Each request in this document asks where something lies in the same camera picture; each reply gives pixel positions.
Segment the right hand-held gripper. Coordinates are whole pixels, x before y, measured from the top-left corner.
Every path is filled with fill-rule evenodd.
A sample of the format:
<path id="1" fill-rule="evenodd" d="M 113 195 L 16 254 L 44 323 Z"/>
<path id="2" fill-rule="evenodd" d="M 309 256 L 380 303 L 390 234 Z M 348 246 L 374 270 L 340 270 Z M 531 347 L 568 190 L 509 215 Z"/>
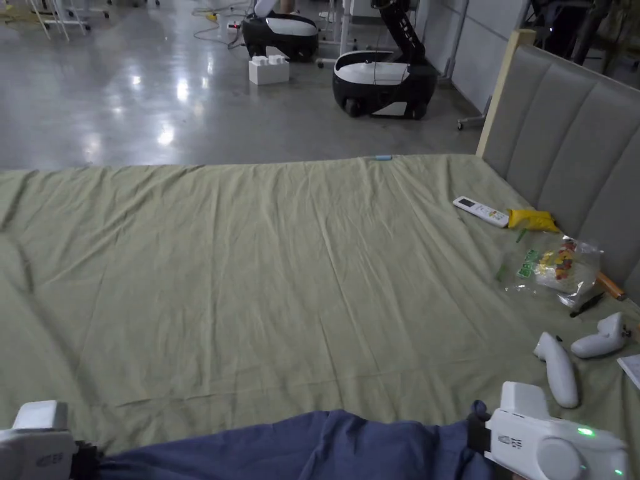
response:
<path id="1" fill-rule="evenodd" d="M 504 382 L 488 420 L 469 421 L 469 446 L 524 479 L 630 479 L 626 445 L 613 433 L 552 417 L 543 390 Z"/>

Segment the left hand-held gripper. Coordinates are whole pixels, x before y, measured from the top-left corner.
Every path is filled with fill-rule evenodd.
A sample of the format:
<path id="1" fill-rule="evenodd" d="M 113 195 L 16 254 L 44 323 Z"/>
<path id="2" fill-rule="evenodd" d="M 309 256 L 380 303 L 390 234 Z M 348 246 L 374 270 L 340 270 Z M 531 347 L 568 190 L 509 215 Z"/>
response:
<path id="1" fill-rule="evenodd" d="M 68 426 L 68 403 L 23 404 L 11 428 L 1 430 L 1 479 L 92 479 L 104 457 L 77 441 Z"/>

